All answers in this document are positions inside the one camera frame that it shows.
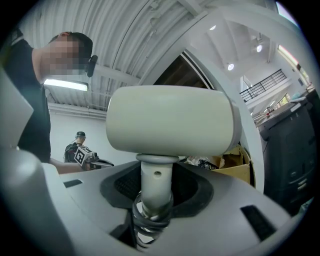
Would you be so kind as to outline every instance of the railing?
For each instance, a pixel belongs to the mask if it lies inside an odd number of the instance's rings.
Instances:
[[[286,75],[279,69],[277,72],[274,72],[272,75],[268,76],[266,79],[256,83],[255,85],[249,87],[248,89],[240,92],[241,97],[244,102],[247,102],[254,97],[266,92],[270,88],[274,87],[284,79],[286,79]]]

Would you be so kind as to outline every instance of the forearm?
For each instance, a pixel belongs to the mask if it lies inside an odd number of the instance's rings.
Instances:
[[[84,171],[79,164],[73,162],[60,162],[50,158],[50,164],[55,166],[59,174],[71,174]]]

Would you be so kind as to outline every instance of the ear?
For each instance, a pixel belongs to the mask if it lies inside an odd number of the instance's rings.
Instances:
[[[66,37],[66,36],[69,36],[69,35],[70,35],[69,32],[62,32],[62,33],[59,34],[58,38],[59,37]]]

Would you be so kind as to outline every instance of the ceiling light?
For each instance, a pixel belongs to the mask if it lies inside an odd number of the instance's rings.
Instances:
[[[233,70],[234,69],[234,67],[235,67],[235,65],[233,65],[232,63],[228,66],[228,70],[230,71],[230,70]]]
[[[257,48],[256,48],[256,51],[257,51],[258,53],[260,53],[261,50],[262,50],[262,45],[258,45]]]
[[[76,89],[80,91],[88,91],[88,84],[86,82],[79,81],[63,81],[63,80],[55,80],[55,79],[47,79],[44,81],[46,86],[59,86],[70,89]]]

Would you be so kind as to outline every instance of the balcony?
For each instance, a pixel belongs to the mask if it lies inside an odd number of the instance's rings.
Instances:
[[[240,95],[243,98],[244,102],[248,102],[254,99],[255,97],[265,93],[267,90],[275,87],[280,82],[284,81],[286,78],[286,75],[282,72],[281,69],[279,69],[278,71],[274,72],[264,80],[240,92]]]

